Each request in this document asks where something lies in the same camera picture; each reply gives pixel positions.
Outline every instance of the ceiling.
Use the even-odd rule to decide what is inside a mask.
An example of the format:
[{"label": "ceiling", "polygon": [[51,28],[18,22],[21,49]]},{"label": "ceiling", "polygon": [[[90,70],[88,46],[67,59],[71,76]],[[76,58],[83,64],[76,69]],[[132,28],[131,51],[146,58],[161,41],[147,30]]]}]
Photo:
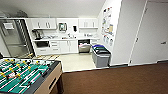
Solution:
[{"label": "ceiling", "polygon": [[28,17],[94,18],[106,0],[0,0],[0,11]]}]

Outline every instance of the lower cabinet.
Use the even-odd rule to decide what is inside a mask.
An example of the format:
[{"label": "lower cabinet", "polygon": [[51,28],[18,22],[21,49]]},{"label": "lower cabinet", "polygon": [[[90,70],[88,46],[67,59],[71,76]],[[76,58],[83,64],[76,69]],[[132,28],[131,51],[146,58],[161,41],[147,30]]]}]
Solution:
[{"label": "lower cabinet", "polygon": [[61,54],[78,53],[78,41],[77,40],[65,40],[60,41]]},{"label": "lower cabinet", "polygon": [[37,48],[35,52],[36,55],[48,55],[50,54],[50,48],[49,47]]},{"label": "lower cabinet", "polygon": [[78,53],[77,40],[50,41],[50,47],[36,48],[36,55]]}]

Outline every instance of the paper sign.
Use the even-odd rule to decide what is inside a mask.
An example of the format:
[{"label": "paper sign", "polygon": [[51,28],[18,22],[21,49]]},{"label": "paper sign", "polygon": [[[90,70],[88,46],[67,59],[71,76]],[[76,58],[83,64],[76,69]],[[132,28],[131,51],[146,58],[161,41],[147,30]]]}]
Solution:
[{"label": "paper sign", "polygon": [[12,23],[3,23],[6,29],[14,29]]}]

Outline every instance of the stainless steel refrigerator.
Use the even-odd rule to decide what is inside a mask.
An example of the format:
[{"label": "stainless steel refrigerator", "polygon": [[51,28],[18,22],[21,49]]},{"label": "stainless steel refrigerator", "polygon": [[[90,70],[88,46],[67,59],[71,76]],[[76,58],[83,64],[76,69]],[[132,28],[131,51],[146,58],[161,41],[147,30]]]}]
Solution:
[{"label": "stainless steel refrigerator", "polygon": [[23,19],[1,19],[0,34],[11,57],[22,57],[34,53]]}]

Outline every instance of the trash can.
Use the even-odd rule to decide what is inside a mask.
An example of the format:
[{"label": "trash can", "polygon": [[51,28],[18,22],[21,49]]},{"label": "trash can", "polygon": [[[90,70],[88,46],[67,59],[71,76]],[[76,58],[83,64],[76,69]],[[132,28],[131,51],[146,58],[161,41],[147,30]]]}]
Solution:
[{"label": "trash can", "polygon": [[104,46],[92,46],[92,59],[96,68],[108,67],[111,53]]}]

